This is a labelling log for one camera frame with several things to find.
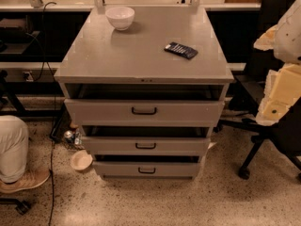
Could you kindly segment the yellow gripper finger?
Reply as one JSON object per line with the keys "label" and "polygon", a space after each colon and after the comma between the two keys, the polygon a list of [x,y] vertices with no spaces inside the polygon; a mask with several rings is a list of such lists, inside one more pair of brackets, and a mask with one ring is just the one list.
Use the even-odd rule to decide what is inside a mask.
{"label": "yellow gripper finger", "polygon": [[301,97],[301,67],[286,63],[277,72],[270,70],[265,81],[264,97],[259,105],[256,123],[277,123]]}
{"label": "yellow gripper finger", "polygon": [[267,29],[258,39],[256,39],[253,47],[262,51],[273,50],[276,31],[276,25]]}

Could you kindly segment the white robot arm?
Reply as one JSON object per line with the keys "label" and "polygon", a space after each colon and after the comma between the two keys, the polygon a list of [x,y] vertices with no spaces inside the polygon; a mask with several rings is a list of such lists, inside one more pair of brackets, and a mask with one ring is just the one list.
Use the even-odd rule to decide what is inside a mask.
{"label": "white robot arm", "polygon": [[272,50],[283,61],[278,71],[270,70],[256,123],[271,126],[289,111],[301,97],[301,0],[295,0],[278,23],[254,43],[256,49]]}

